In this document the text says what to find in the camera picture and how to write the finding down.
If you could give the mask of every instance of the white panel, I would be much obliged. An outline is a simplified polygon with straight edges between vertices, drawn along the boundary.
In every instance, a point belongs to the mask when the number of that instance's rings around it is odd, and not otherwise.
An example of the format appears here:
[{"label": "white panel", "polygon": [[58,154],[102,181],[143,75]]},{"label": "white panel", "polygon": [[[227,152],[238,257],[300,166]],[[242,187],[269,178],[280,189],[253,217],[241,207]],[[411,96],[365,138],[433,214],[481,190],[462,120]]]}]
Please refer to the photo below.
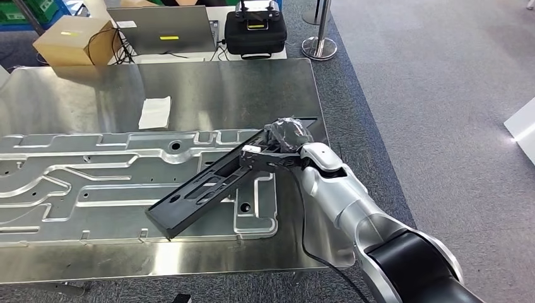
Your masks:
[{"label": "white panel", "polygon": [[535,164],[535,98],[504,123],[527,157]]}]

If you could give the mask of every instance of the green crate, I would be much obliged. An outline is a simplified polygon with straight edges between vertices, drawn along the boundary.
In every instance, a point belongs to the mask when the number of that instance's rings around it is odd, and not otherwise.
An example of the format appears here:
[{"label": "green crate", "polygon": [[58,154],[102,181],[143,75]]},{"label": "green crate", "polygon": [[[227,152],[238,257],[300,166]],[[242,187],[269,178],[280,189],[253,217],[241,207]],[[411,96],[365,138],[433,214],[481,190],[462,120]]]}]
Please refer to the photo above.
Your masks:
[{"label": "green crate", "polygon": [[[48,23],[59,9],[54,0],[25,0],[40,23]],[[24,15],[11,0],[0,0],[0,24],[26,24]]]}]

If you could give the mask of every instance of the stanchion base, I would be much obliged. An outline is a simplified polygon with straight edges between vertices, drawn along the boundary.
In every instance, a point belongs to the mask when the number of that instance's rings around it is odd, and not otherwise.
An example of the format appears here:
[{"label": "stanchion base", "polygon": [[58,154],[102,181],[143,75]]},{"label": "stanchion base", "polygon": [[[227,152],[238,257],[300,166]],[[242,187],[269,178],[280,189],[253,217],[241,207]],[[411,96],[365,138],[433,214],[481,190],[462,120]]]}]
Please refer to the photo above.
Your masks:
[{"label": "stanchion base", "polygon": [[321,22],[321,11],[318,12],[317,18],[316,18],[316,10],[313,9],[311,11],[306,11],[303,13],[303,21],[305,21],[308,24],[312,25],[319,25]]},{"label": "stanchion base", "polygon": [[329,60],[336,54],[338,46],[335,41],[325,38],[323,47],[318,43],[318,37],[310,37],[301,44],[301,51],[303,54],[312,60],[325,61]]}]

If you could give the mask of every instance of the cardboard box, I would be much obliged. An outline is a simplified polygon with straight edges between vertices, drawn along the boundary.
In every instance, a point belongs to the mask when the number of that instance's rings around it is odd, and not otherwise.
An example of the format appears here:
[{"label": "cardboard box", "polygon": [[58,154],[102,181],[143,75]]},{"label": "cardboard box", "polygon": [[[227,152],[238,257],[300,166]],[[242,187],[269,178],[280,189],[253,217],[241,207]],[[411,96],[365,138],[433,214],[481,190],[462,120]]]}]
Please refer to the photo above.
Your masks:
[{"label": "cardboard box", "polygon": [[108,65],[120,46],[110,20],[75,16],[61,17],[33,43],[50,66]]}]

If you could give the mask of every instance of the white paper towel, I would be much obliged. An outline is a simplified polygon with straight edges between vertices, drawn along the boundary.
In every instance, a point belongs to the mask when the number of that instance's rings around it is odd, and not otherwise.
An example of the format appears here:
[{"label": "white paper towel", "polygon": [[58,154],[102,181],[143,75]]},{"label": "white paper towel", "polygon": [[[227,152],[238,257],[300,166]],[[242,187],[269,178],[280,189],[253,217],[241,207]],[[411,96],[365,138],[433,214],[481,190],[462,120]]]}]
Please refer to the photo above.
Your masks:
[{"label": "white paper towel", "polygon": [[171,97],[145,99],[139,129],[167,128],[171,111]]}]

